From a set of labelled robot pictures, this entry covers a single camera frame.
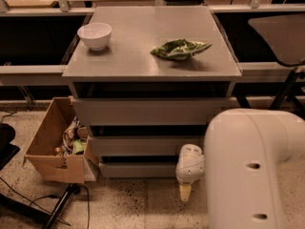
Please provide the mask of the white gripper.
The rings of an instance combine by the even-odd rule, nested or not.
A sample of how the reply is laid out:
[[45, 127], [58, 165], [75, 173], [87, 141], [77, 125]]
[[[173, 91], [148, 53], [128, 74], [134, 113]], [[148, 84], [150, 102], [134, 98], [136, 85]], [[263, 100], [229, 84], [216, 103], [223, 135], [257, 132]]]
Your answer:
[[192, 185], [204, 175], [204, 155], [202, 149], [193, 144], [182, 146], [179, 159], [176, 164], [175, 174], [180, 183], [180, 200], [188, 202], [192, 191]]

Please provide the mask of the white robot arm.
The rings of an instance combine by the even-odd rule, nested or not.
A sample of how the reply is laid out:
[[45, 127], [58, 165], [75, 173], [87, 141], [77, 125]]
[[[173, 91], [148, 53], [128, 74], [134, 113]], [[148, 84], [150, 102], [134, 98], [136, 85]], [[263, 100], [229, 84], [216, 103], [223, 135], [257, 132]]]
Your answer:
[[204, 146], [182, 146], [180, 199], [205, 179], [210, 229], [286, 229], [276, 165], [305, 155], [305, 121], [283, 111], [231, 109], [210, 122]]

